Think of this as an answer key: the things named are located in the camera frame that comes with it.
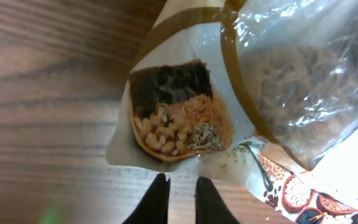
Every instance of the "food package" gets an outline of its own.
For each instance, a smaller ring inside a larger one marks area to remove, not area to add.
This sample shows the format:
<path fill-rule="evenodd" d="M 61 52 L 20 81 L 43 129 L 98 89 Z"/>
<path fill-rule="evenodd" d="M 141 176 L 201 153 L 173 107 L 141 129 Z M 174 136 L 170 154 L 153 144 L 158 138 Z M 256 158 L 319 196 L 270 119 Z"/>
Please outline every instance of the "food package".
<path fill-rule="evenodd" d="M 168 0 L 106 157 L 240 184 L 298 223 L 356 223 L 343 152 L 358 155 L 358 0 Z"/>

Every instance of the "wooden surface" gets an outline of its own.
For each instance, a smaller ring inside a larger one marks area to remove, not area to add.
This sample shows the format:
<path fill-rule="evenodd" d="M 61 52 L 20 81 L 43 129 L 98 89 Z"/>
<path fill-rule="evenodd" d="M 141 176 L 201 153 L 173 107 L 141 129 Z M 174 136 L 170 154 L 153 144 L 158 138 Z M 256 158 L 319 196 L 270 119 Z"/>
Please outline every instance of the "wooden surface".
<path fill-rule="evenodd" d="M 127 74 L 164 0 L 0 0 L 0 223 L 120 223 L 154 172 L 104 160 Z M 170 223 L 196 177 L 172 174 Z M 215 182 L 242 223 L 291 223 Z"/>

